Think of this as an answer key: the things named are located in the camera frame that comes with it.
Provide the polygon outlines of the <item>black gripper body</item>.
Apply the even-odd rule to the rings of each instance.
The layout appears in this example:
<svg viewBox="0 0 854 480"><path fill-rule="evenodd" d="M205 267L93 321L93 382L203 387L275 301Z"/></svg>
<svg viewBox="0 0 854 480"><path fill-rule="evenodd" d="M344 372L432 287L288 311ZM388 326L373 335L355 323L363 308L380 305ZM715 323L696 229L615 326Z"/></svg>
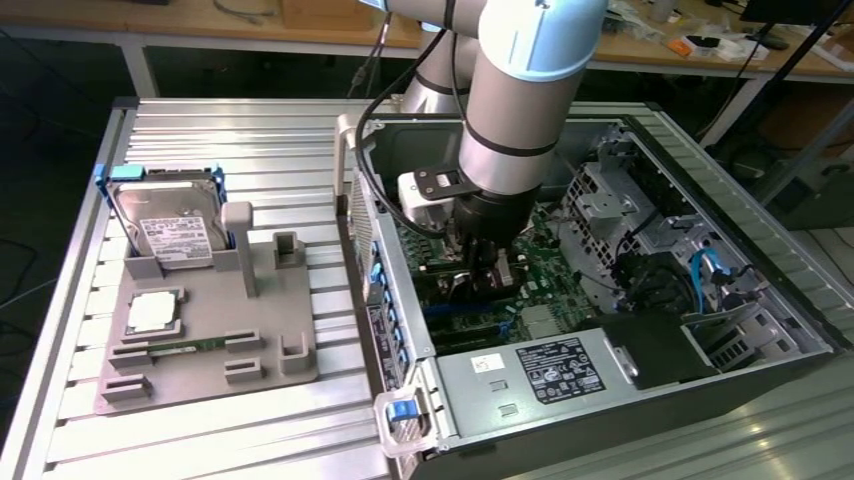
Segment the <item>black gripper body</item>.
<svg viewBox="0 0 854 480"><path fill-rule="evenodd" d="M454 200L452 218L464 237L508 246L527 226L540 187L500 195L479 191Z"/></svg>

